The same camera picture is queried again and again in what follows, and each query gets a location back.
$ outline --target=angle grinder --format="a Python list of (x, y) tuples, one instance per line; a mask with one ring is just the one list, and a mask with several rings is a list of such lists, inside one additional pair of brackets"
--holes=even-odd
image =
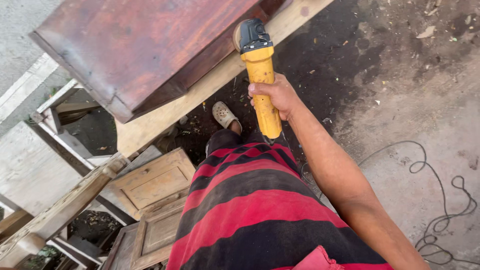
[[(247, 65), (250, 83), (272, 84), (275, 80), (272, 55), (273, 43), (265, 32), (260, 19), (245, 20), (233, 32), (233, 44)], [(277, 108), (269, 96), (253, 95), (260, 132), (273, 144), (282, 132), (282, 123)]]

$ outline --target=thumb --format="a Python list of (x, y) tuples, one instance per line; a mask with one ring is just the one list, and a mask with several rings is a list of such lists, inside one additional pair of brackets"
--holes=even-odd
[(274, 91), (274, 86), (264, 83), (254, 83), (248, 86), (248, 91), (255, 95), (267, 95), (271, 96)]

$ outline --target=red and black striped shirt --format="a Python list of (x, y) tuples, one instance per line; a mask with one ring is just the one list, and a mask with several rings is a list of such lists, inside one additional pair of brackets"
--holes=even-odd
[(250, 143), (198, 167), (168, 270), (292, 269), (319, 245), (347, 270), (392, 269), (301, 181), (288, 148)]

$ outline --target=person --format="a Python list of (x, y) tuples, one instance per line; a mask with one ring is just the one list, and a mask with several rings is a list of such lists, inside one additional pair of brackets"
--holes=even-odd
[(288, 147), (243, 144), (240, 122), (220, 102), (213, 115), (225, 129), (193, 177), (168, 270), (430, 269), (284, 75), (248, 91), (270, 96), (338, 215), (300, 179)]

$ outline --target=dark red wooden cabinet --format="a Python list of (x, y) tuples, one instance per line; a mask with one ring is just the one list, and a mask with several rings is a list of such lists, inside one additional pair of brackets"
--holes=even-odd
[(186, 93), (234, 50), (238, 22), (283, 2), (265, 1), (66, 0), (30, 37), (126, 123)]

